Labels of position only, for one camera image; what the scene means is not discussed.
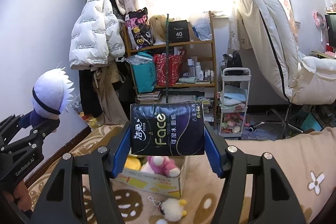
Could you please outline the person's left hand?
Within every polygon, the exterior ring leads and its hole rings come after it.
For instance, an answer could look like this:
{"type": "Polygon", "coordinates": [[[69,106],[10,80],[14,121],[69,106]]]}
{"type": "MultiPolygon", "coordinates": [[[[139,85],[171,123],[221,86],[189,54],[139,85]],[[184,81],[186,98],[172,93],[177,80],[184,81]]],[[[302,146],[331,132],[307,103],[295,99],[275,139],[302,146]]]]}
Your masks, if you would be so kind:
{"type": "Polygon", "coordinates": [[[19,210],[26,212],[31,209],[31,197],[23,180],[17,185],[13,194],[7,191],[3,191],[2,193],[8,202],[17,200],[17,207],[19,210]]]}

